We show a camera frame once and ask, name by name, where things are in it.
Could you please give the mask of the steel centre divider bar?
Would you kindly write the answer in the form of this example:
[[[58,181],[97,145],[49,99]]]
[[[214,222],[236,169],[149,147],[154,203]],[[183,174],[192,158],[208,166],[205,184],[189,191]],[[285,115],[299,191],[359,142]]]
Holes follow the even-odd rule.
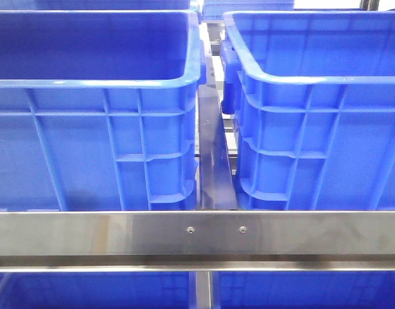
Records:
[[[201,207],[204,210],[235,211],[238,204],[215,80],[209,27],[206,23],[200,25],[200,38],[206,63],[206,83],[198,88]]]

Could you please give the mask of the large blue crate left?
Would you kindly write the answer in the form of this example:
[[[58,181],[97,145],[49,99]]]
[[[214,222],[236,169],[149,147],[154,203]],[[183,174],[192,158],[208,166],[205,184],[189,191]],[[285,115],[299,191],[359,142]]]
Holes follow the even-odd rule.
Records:
[[[186,10],[0,10],[0,212],[196,205]]]

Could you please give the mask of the large blue crate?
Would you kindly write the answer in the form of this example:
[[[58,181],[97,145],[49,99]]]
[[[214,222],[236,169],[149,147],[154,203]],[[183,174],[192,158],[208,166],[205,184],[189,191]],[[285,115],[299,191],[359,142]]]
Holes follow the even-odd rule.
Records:
[[[246,210],[395,211],[395,11],[224,14]]]
[[[0,10],[0,212],[196,205],[186,10]]]

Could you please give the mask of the large blue crate right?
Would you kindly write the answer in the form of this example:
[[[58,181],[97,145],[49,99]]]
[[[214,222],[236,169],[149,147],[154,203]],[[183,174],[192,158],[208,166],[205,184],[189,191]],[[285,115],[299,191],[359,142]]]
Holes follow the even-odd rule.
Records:
[[[224,14],[246,210],[395,211],[395,11]]]

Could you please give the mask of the blue crate lower right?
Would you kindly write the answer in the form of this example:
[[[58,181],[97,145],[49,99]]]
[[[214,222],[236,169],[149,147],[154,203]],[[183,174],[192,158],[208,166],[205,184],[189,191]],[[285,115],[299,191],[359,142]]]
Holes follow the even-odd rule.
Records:
[[[395,308],[395,272],[221,272],[220,308]]]

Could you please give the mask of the blue crate rear right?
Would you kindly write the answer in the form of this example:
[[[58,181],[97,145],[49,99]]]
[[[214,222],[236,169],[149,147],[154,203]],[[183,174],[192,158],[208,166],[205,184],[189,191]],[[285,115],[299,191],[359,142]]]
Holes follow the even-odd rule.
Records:
[[[294,1],[228,0],[204,1],[202,15],[205,21],[222,21],[223,13],[246,10],[293,10]]]

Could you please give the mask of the blue crate lower left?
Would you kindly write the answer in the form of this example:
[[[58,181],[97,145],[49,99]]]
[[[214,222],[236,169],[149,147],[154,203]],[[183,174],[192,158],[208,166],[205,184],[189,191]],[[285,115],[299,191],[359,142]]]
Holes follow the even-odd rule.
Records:
[[[195,308],[189,272],[13,273],[0,308]]]

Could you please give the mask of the blue crate rear left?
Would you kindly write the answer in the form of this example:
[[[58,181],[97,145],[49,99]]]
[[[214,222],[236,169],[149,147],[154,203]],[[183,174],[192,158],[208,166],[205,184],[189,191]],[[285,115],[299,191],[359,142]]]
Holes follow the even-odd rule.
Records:
[[[193,10],[199,12],[200,9],[200,1],[0,1],[0,10]]]

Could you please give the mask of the left rail screw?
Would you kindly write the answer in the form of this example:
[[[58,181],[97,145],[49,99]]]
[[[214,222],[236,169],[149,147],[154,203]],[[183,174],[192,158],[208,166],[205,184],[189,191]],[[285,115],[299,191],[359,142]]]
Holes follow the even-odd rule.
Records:
[[[190,233],[190,234],[194,233],[194,231],[195,231],[195,228],[192,227],[192,226],[187,228],[187,232]]]

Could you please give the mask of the rail screw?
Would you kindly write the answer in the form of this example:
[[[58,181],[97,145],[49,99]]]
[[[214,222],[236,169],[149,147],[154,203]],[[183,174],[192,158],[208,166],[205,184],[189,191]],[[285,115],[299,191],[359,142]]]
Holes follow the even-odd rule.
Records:
[[[187,228],[187,232],[190,233],[190,234],[194,233],[194,231],[195,231],[195,228],[192,227],[192,226]]]
[[[245,227],[245,226],[239,227],[239,232],[242,233],[242,234],[246,233],[247,232],[247,227]]]

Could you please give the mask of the right rail screw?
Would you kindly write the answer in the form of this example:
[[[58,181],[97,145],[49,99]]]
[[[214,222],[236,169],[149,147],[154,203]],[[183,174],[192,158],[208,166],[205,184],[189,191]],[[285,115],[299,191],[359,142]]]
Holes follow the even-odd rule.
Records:
[[[242,234],[246,233],[247,232],[247,227],[245,227],[245,226],[239,227],[239,232],[242,233]]]

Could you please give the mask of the stainless steel front rail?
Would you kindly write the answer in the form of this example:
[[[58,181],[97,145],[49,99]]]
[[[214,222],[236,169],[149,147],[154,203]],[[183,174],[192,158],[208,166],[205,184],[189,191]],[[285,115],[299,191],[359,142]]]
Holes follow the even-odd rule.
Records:
[[[395,211],[0,212],[0,272],[91,270],[395,270]]]

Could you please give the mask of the steel lower vertical post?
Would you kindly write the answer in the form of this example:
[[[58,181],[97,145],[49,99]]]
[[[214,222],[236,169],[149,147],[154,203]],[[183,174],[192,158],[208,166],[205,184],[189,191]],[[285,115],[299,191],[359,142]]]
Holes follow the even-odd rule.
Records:
[[[210,271],[198,271],[195,275],[196,308],[213,307],[213,278]]]

